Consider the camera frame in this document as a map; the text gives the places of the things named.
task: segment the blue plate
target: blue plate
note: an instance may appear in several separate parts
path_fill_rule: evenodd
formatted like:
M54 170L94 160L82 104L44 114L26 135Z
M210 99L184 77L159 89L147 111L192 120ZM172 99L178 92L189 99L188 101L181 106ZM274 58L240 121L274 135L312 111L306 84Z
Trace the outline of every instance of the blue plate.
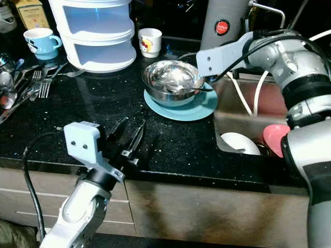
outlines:
M179 107L166 107L156 103L147 91L144 91L144 99L147 105L157 114L173 120L192 121L200 120L210 115L217 107L216 92L200 92L196 94L193 101Z

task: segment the white cable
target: white cable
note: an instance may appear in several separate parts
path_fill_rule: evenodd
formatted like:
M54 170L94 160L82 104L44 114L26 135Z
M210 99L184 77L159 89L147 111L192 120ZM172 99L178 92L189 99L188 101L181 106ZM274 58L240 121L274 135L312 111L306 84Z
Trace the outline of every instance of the white cable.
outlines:
M309 40L311 41L315 41L317 39L320 39L324 36L327 36L327 35L331 35L331 29L330 30L327 30L327 31L324 31L318 35L314 35L313 37L310 37ZM260 91L261 91L261 87L262 87L262 84L265 80L265 78L267 77L268 75L268 71L264 71L259 82L258 82L258 85L257 85L257 88L255 90L255 94L254 94L254 104L253 104L253 115L254 116L257 116L258 115L258 106L259 106L259 95L260 95Z
M186 53L184 55L182 55L181 57L177 58L177 60L181 60L182 58L185 58L187 56L192 56L192 55L196 55L197 53Z
M254 94L254 104L253 104L253 116L257 116L258 115L258 106L259 106L259 96L260 96L260 91L261 91L261 87L262 84L265 80L265 78L268 75L268 71L264 71L262 76L260 77L260 80L258 82L257 88L255 90L255 94Z
M320 39L324 36L327 36L327 35L330 35L331 34L331 29L330 30L327 30L327 31L324 31L318 35L314 35L313 37L310 37L309 40L311 41L314 41L314 40L317 40L317 39Z
M245 97L244 97L242 91L241 91L240 88L239 88L239 85L238 85L237 80L233 78L232 73L230 73L230 72L227 72L227 76L231 79L231 81L232 81L234 87L236 88L237 93L238 93L238 96L239 96L240 100L242 101L242 103L243 103L243 105L244 105L244 107L245 107L247 113L248 113L250 116L252 116L252 115L253 115L252 110L249 108L249 106L248 106L248 104L247 104L247 102L246 102L246 100L245 100Z

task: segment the red label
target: red label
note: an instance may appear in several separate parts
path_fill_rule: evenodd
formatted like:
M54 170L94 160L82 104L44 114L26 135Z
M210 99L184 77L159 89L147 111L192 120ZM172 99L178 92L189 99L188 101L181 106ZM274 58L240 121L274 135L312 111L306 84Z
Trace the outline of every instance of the red label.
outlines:
M220 21L216 24L215 26L215 31L219 34L219 35L224 35L227 31L229 30L229 25L227 22L225 21Z

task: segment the cabinet door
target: cabinet door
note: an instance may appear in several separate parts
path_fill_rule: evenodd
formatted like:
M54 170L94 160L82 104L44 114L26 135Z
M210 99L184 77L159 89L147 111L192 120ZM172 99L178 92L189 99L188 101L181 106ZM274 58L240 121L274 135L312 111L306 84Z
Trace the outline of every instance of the cabinet door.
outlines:
M261 247L307 247L308 198L126 181L137 235Z
M38 195L43 214L58 216L58 210L66 197L54 197L52 195ZM29 192L17 193L0 189L0 209L2 212L26 212L35 213L32 198ZM128 202L110 201L107 206L106 221L132 222Z
M74 191L77 176L57 173L30 173L31 181L36 192L70 195ZM19 169L0 168L0 188L28 191L23 172ZM113 200L127 200L123 183L117 183L112 191Z

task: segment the white mug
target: white mug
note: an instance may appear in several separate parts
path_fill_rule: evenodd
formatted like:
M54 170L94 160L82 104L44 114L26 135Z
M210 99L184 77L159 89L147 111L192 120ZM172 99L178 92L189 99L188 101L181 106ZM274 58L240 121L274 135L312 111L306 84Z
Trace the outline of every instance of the white mug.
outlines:
M156 58L161 50L162 32L155 28L143 28L138 31L141 53L147 58Z

